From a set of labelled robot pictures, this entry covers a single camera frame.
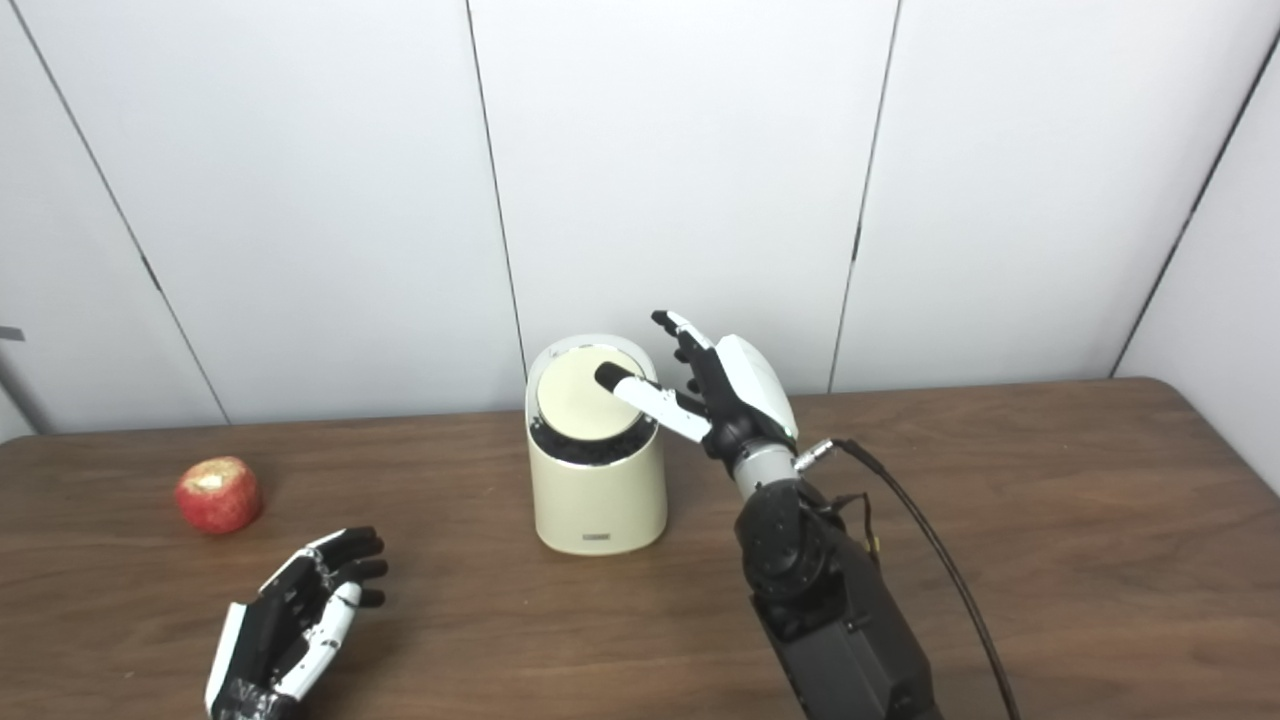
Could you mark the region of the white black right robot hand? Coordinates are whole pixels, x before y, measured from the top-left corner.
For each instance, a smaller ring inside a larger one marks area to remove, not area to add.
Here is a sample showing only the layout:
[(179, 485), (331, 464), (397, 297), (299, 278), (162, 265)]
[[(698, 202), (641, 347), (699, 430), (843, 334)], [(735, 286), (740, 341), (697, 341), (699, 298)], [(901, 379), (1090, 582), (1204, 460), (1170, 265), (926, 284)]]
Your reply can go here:
[(676, 359), (692, 373), (689, 395), (600, 363), (594, 380), (620, 401), (732, 468), (756, 445), (797, 454), (797, 424), (772, 365), (737, 334), (713, 342), (677, 313), (657, 310), (655, 324), (677, 341)]

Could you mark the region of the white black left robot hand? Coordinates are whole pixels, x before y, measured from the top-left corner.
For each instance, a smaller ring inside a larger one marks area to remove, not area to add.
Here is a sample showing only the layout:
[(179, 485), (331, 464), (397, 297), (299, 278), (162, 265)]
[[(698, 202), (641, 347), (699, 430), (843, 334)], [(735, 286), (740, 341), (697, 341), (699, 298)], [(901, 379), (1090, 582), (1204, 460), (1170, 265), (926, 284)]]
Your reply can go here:
[(233, 602), (204, 692), (210, 719), (303, 719), (306, 697), (362, 609), (384, 592), (385, 544), (374, 527), (346, 528), (296, 551), (248, 603)]

